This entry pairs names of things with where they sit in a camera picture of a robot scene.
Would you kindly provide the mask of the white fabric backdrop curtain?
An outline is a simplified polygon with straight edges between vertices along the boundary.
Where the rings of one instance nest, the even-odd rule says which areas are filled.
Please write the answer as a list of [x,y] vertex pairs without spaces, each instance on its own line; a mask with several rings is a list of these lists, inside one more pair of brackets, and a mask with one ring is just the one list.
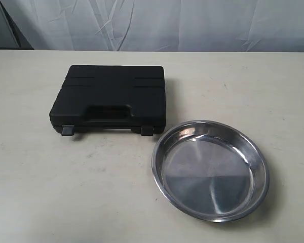
[[0,1],[0,49],[304,52],[304,1]]

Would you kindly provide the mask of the black plastic tool case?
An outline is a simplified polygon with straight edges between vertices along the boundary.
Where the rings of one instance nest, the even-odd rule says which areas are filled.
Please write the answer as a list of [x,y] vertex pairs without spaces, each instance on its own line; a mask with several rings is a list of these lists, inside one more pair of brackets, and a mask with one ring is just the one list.
[[161,134],[166,126],[164,69],[72,65],[49,117],[62,136],[107,129]]

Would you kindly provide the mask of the round stainless steel tray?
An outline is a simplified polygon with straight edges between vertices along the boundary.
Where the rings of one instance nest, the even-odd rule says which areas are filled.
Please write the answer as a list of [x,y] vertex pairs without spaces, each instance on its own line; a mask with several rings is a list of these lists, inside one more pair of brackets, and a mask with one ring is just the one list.
[[210,120],[191,120],[155,144],[151,169],[162,195],[181,212],[214,222],[248,216],[270,185],[267,161],[245,134]]

